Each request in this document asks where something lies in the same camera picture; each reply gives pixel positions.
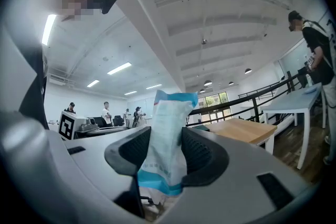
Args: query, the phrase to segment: ceiling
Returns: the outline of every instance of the ceiling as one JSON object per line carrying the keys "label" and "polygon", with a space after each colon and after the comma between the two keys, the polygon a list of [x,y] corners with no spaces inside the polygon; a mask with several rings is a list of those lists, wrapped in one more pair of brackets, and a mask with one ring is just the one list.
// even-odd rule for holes
{"label": "ceiling", "polygon": [[[223,89],[302,38],[289,33],[287,15],[305,12],[310,1],[118,0],[107,15],[55,22],[46,48],[49,72],[70,87],[119,97],[156,84],[199,91],[207,79]],[[107,75],[126,62],[132,66]]]}
{"label": "ceiling", "polygon": [[[168,72],[117,5],[102,15],[98,10],[75,20],[55,21],[45,47],[51,78],[79,90],[126,97],[147,87],[174,85]],[[129,62],[115,74],[107,72]],[[100,82],[87,88],[93,80]]]}
{"label": "ceiling", "polygon": [[300,0],[152,0],[169,33],[187,91],[206,79],[225,88],[258,70],[301,37],[288,31],[288,10]]}

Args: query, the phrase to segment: black cap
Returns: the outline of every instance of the black cap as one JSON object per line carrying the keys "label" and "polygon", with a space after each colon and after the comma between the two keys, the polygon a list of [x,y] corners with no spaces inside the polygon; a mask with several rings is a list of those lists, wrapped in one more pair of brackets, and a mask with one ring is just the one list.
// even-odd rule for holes
{"label": "black cap", "polygon": [[302,16],[296,10],[293,10],[292,12],[290,12],[288,14],[288,21],[291,22],[291,21],[293,21],[295,19],[301,20]]}

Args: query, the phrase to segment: wooden table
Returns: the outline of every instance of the wooden table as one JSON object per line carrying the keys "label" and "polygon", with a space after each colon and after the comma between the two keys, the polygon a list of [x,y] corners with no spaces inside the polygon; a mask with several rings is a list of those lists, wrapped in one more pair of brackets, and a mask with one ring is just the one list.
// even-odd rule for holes
{"label": "wooden table", "polygon": [[212,133],[247,143],[260,144],[266,141],[266,151],[273,154],[274,131],[277,129],[276,125],[233,118],[231,120],[212,123],[206,127],[209,128]]}

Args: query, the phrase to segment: blue packaging stripe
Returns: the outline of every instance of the blue packaging stripe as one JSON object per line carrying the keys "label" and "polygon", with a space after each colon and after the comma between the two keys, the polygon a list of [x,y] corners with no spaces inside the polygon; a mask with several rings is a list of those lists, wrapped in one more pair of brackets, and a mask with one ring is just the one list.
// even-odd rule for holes
{"label": "blue packaging stripe", "polygon": [[156,92],[154,104],[157,104],[160,100],[164,101],[191,101],[193,108],[197,105],[198,103],[198,96],[197,92],[193,93],[172,93],[172,94],[167,94],[164,91],[158,90]]}
{"label": "blue packaging stripe", "polygon": [[139,187],[154,188],[166,195],[178,195],[182,192],[181,184],[169,186],[166,180],[159,174],[150,173],[140,169],[138,171]]}

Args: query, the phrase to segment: plastic bag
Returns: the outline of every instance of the plastic bag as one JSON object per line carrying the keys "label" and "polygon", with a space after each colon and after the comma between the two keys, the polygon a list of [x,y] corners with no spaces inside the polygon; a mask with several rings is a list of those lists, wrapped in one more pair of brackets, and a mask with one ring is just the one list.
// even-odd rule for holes
{"label": "plastic bag", "polygon": [[182,127],[197,102],[197,93],[157,91],[148,152],[138,171],[140,187],[157,189],[170,196],[181,193],[181,180],[186,175]]}

